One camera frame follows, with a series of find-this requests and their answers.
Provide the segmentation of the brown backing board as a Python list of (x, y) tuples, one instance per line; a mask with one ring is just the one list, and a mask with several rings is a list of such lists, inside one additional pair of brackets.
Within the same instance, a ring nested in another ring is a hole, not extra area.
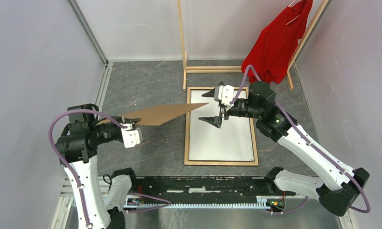
[(117, 116), (127, 119), (140, 118), (141, 120), (137, 125), (159, 126), (207, 104), (208, 103), (156, 105)]

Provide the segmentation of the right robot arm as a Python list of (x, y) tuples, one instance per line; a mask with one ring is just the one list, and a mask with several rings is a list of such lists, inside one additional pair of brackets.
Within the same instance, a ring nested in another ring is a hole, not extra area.
[(265, 176), (264, 189), (275, 195), (291, 191), (316, 199), (328, 212), (342, 217), (353, 209), (353, 203), (364, 196), (369, 172), (353, 168), (333, 156), (315, 141), (276, 101), (276, 94), (265, 82), (254, 82), (248, 87), (246, 98), (234, 95), (235, 88), (218, 84), (204, 93), (204, 97), (218, 102), (219, 113), (203, 121), (220, 128), (229, 117), (254, 118), (257, 129), (266, 137), (288, 149), (310, 167), (315, 177), (295, 174), (274, 167)]

